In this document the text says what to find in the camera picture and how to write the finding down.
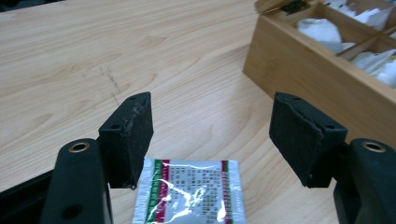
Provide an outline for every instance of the wooden box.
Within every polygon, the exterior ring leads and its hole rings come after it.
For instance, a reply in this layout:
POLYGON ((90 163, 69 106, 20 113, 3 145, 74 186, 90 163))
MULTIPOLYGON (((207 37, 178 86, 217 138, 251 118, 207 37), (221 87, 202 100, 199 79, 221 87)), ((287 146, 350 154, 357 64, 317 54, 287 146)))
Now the wooden box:
MULTIPOLYGON (((381 0, 354 3, 358 11, 391 7, 381 0)), ((298 95, 342 123, 349 129, 347 141, 372 138, 396 148, 396 90, 350 62, 365 50, 396 49, 396 41, 388 37, 396 31, 395 8, 385 30, 377 31, 320 1, 308 4, 310 8, 288 15, 279 9, 284 0, 256 3, 260 15, 244 73, 269 95, 298 95), (344 42, 356 45, 333 53, 296 29, 297 21, 305 18, 328 19, 344 42)))

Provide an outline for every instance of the wooden table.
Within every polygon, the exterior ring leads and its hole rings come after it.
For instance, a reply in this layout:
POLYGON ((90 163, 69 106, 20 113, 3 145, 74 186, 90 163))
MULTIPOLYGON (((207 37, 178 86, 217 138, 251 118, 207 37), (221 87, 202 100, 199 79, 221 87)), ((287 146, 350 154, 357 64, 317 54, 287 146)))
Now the wooden table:
MULTIPOLYGON (((272 100, 242 72, 257 14, 242 0, 67 0, 0 14, 0 191, 128 96, 151 91, 148 156, 238 160, 247 223, 336 223, 330 189, 305 189, 268 137, 272 100)), ((136 191, 111 190, 116 223, 136 191)))

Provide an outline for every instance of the red stripe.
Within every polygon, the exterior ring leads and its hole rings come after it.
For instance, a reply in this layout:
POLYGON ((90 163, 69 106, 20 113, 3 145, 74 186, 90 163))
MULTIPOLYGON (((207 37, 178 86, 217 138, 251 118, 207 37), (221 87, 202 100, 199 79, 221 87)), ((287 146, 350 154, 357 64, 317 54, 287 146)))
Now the red stripe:
POLYGON ((167 181, 169 181, 169 161, 163 160, 161 165, 161 184, 160 184, 160 192, 158 194, 158 202, 157 202, 157 212, 155 214, 155 221, 159 223, 164 223, 165 221, 165 206, 166 201, 164 200, 168 194, 168 185, 167 181))
POLYGON ((222 192, 223 192, 223 200, 225 206, 225 224, 231 224, 230 220, 230 211, 228 210, 228 192, 227 192, 227 161, 221 161, 221 183, 222 183, 222 192))

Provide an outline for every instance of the white plastic bag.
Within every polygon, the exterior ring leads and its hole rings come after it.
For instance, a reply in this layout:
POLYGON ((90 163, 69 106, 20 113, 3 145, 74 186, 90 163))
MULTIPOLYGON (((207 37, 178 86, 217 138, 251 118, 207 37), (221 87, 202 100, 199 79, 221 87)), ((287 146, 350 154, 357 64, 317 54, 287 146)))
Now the white plastic bag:
POLYGON ((245 221, 237 161, 145 159, 133 224, 245 221))

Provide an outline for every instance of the snack package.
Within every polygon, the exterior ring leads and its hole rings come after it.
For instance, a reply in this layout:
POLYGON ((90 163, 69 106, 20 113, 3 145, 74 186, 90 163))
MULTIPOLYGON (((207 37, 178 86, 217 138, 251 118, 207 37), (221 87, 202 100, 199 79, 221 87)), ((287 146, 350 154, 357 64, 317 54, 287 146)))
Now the snack package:
POLYGON ((246 223, 237 161, 145 159, 132 223, 246 223))

